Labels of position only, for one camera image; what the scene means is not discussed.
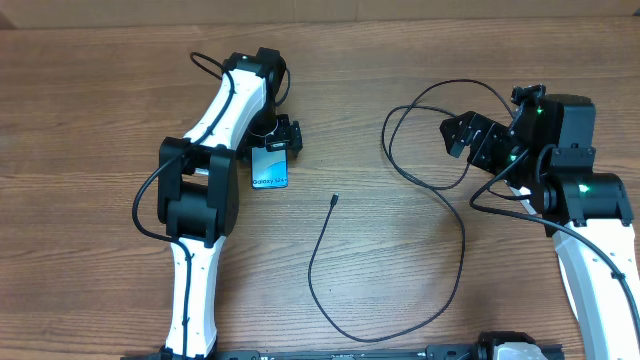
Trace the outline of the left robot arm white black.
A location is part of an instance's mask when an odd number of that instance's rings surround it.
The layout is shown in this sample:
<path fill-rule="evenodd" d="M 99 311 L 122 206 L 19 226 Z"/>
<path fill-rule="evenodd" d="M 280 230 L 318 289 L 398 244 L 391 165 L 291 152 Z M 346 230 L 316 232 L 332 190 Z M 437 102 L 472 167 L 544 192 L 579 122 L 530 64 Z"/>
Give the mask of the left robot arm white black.
<path fill-rule="evenodd" d="M 222 64 L 218 94 L 183 137 L 159 149 L 157 215 L 174 261 L 172 321 L 161 359 L 212 359 L 216 281 L 225 240 L 239 212 L 238 163 L 257 188 L 288 184 L 287 158 L 303 148 L 300 125 L 277 109 L 290 72 L 280 52 L 234 53 Z"/>

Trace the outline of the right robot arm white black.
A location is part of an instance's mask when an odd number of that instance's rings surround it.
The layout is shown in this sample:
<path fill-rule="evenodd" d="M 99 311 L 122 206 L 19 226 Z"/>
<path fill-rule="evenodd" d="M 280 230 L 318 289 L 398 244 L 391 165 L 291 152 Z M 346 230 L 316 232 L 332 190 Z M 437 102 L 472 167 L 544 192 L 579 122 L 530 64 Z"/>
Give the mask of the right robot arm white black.
<path fill-rule="evenodd" d="M 473 111 L 440 125 L 447 152 L 504 181 L 544 226 L 589 359 L 639 356 L 634 214 L 622 180 L 597 173 L 596 108 L 579 95 L 516 87 L 505 126 Z"/>

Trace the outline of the blue-screen Samsung Galaxy smartphone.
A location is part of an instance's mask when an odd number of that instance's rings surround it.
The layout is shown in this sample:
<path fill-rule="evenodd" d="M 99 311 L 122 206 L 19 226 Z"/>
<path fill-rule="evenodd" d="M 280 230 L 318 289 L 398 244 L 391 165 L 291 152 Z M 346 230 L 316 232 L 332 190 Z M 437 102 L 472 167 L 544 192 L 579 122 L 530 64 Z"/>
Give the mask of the blue-screen Samsung Galaxy smartphone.
<path fill-rule="evenodd" d="M 266 148 L 253 148 L 251 153 L 252 187 L 257 190 L 288 186 L 287 152 L 269 152 Z"/>

